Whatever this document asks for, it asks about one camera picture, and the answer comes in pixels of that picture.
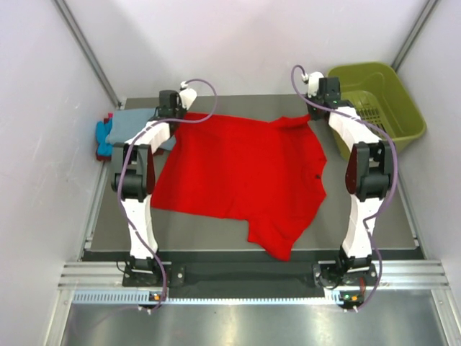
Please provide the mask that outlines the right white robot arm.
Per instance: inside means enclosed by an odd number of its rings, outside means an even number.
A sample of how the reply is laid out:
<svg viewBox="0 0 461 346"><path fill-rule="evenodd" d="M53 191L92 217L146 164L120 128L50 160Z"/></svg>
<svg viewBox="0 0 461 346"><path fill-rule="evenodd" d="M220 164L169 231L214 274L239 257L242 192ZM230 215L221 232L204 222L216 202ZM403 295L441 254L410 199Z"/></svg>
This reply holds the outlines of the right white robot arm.
<svg viewBox="0 0 461 346"><path fill-rule="evenodd" d="M353 285L372 272L372 233L375 219L386 196L393 193L395 147L379 128L357 113L354 105L342 99L337 77L321 72L303 75L307 86L308 111L313 120L325 120L349 150L345 174L351 210L346 236L339 257L332 265L321 265L321 284L332 289Z"/></svg>

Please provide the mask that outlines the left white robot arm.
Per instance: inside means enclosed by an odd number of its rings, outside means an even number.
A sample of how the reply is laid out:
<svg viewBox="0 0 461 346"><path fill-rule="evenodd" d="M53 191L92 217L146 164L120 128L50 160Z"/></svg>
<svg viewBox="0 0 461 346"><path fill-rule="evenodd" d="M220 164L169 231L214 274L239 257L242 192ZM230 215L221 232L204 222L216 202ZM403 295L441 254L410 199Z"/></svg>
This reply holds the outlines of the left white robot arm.
<svg viewBox="0 0 461 346"><path fill-rule="evenodd" d="M112 145L111 186L129 219L130 232L130 254L122 283L125 287L163 283L164 270L152 254L158 251L151 217L156 182L153 154L162 145L172 143L177 127L176 123L157 122L182 119L190 106L183 98L184 91L162 90L158 107L119 111L112 117L112 128L106 137L106 142Z"/></svg>

